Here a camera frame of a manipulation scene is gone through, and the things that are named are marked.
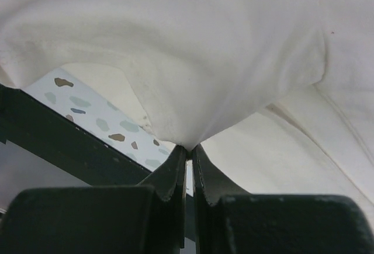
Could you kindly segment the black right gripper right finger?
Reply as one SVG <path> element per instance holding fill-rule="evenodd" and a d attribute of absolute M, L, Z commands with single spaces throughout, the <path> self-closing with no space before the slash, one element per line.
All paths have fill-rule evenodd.
<path fill-rule="evenodd" d="M 372 253 L 358 205 L 330 194 L 251 194 L 209 159 L 193 163 L 197 253 Z"/>

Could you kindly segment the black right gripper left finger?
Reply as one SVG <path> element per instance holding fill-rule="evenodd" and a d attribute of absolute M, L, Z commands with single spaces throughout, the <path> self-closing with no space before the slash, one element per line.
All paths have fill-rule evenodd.
<path fill-rule="evenodd" d="M 186 150 L 139 184 L 28 189 L 1 221 L 2 253 L 179 253 Z"/>

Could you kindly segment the cream white t-shirt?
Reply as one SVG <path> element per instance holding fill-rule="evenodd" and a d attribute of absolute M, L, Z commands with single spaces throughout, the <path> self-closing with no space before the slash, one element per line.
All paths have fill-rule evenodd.
<path fill-rule="evenodd" d="M 1 82 L 58 67 L 249 192 L 373 212 L 373 0 L 1 0 Z"/>

